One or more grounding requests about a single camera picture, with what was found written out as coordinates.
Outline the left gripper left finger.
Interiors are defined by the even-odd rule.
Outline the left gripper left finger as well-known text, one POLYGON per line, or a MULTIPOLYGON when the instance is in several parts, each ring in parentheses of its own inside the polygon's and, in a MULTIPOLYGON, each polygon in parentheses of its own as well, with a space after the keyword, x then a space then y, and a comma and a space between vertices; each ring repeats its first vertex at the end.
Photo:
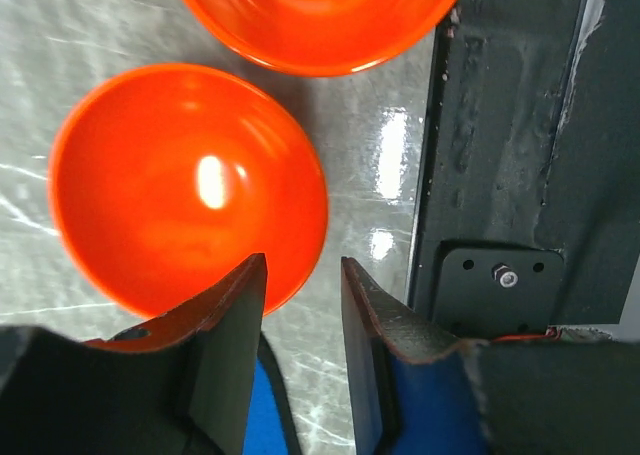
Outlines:
POLYGON ((92 348, 135 354, 187 351, 177 415, 221 454, 243 450, 266 298, 267 262, 249 256, 229 274, 165 314, 92 348))

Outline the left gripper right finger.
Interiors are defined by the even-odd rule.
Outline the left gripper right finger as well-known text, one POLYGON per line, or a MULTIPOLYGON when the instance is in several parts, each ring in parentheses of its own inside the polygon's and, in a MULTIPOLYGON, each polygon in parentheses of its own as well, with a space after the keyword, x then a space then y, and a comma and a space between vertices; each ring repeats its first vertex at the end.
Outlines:
POLYGON ((359 454, 477 454, 480 417, 461 346, 341 260, 341 314, 359 454))

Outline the red-orange bowl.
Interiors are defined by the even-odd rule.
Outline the red-orange bowl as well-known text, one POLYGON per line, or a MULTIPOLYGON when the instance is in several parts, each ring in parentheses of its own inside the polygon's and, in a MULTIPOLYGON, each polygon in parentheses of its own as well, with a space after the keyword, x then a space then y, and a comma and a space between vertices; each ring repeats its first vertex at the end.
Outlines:
POLYGON ((183 0, 222 44, 305 77, 373 68, 431 31, 457 0, 183 0))
POLYGON ((138 67, 87 93, 54 138, 47 190, 76 268, 146 319, 255 253, 272 314, 311 276, 328 229, 325 174, 298 121, 248 81, 197 64, 138 67))

